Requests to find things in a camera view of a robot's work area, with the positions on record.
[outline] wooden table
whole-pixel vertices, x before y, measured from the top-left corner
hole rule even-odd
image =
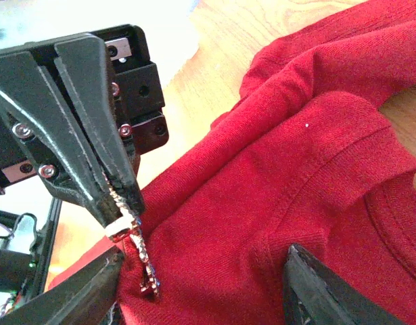
[[[140,186],[199,142],[211,122],[232,108],[257,51],[278,37],[361,2],[202,0],[190,17],[200,34],[200,48],[164,89],[170,141],[142,156]],[[416,155],[416,87],[392,98],[382,112],[393,121],[400,141]],[[86,210],[64,203],[48,282],[102,236],[103,229]]]

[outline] red shirt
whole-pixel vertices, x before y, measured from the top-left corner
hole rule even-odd
[[[416,0],[370,1],[259,52],[239,103],[143,191],[162,300],[139,296],[126,241],[127,324],[282,324],[293,242],[416,324],[416,159],[377,110],[414,84]]]

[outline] wood grain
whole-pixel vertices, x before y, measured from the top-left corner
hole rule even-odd
[[[238,101],[242,77],[257,51],[278,37],[361,2],[203,0],[190,16],[200,34],[200,48],[164,89],[170,141],[143,155],[138,176],[141,187],[199,142],[211,122]],[[393,121],[401,142],[416,155],[416,87],[392,98],[382,112]],[[65,203],[49,280],[102,234],[86,210]]]

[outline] rolled red fabric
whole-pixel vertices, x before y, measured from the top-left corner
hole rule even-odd
[[[126,323],[282,324],[281,274],[297,242],[416,324],[416,158],[377,110],[414,84],[416,0],[369,1],[265,47],[239,103],[143,190],[162,299],[140,297],[125,242]]]

